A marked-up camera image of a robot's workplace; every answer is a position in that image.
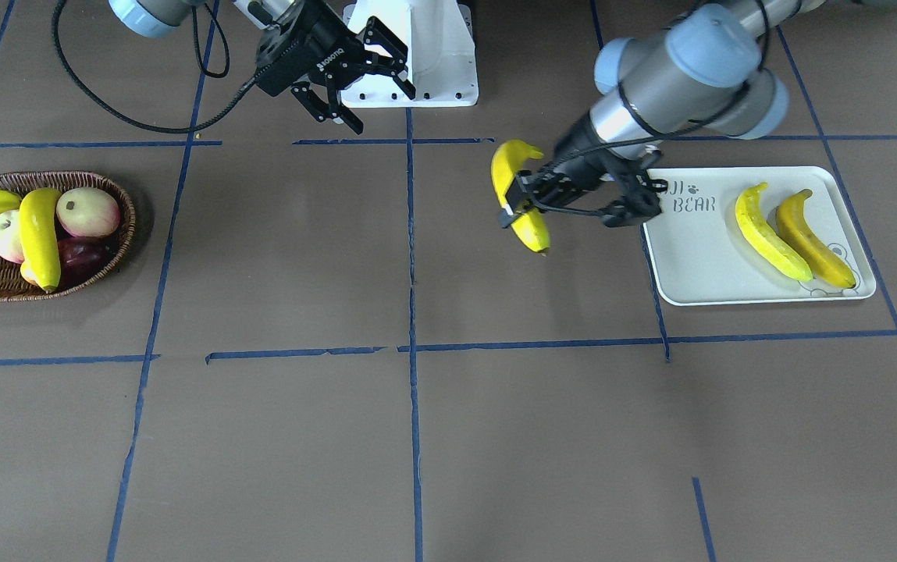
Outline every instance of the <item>robotiq logo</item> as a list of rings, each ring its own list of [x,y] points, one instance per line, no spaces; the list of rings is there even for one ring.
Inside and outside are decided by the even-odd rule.
[[[324,66],[330,64],[331,62],[334,61],[334,59],[336,59],[337,57],[339,57],[340,55],[343,55],[343,54],[344,54],[344,47],[339,47],[336,51],[334,51],[333,53],[330,53],[330,57],[323,59],[323,62],[316,63],[316,68],[323,70]]]

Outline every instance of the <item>gray surface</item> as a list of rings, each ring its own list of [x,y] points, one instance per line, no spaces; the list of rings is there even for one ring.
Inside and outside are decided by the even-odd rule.
[[[688,4],[480,2],[475,107],[294,144],[353,135],[253,90],[190,146],[63,76],[51,1],[0,1],[0,143],[31,146],[0,173],[96,171],[142,220],[105,281],[0,305],[0,560],[897,560],[897,14],[786,24],[776,138],[698,132],[661,163],[833,172],[874,297],[657,307],[638,229],[550,215],[543,259],[496,225],[500,142],[550,147],[597,98],[597,31]],[[221,22],[234,71],[201,119],[258,42]],[[62,34],[102,98],[181,125],[187,28],[145,40],[73,2]]]

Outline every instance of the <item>rectangular tray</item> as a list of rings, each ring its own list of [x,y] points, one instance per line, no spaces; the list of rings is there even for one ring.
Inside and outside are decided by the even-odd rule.
[[[837,182],[816,166],[666,168],[650,170],[670,189],[660,195],[663,214],[643,225],[657,290],[676,306],[866,299],[875,274],[844,206]],[[813,279],[799,282],[776,270],[748,245],[736,223],[743,190],[767,182],[761,210],[774,226],[774,209],[802,189],[806,222],[823,243],[844,257],[858,284],[839,289]]]

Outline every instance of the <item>cartoon drawing on tray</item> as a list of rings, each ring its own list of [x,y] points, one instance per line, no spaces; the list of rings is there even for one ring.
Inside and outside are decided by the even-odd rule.
[[[861,272],[855,269],[855,264],[851,263],[848,259],[850,252],[848,252],[843,244],[838,242],[827,244],[827,248],[830,248],[833,253],[840,256],[840,259],[847,264],[847,267],[851,268],[851,271],[854,272],[854,278],[859,280],[858,284],[848,289],[841,289],[834,287],[819,278],[813,278],[812,281],[799,281],[799,285],[802,285],[802,288],[804,288],[805,291],[808,291],[809,295],[812,295],[813,297],[854,297],[859,295],[860,293],[858,292],[858,289],[861,287]]]

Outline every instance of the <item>wicker basket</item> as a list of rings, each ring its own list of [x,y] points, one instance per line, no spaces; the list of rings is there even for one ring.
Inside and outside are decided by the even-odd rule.
[[[27,195],[33,189],[39,187],[52,187],[59,189],[60,192],[66,192],[77,187],[95,187],[108,192],[112,195],[116,202],[119,203],[121,210],[121,224],[119,228],[112,234],[112,244],[110,247],[116,247],[116,252],[112,256],[112,260],[101,271],[94,274],[84,283],[56,291],[54,293],[45,293],[35,285],[31,285],[21,278],[20,267],[16,263],[12,263],[0,257],[0,302],[10,301],[30,301],[44,300],[69,295],[74,291],[80,291],[88,285],[95,284],[101,278],[108,275],[130,249],[133,243],[133,235],[135,234],[135,207],[130,196],[123,191],[113,181],[101,175],[92,172],[77,171],[59,171],[59,172],[12,172],[0,175],[0,189]]]

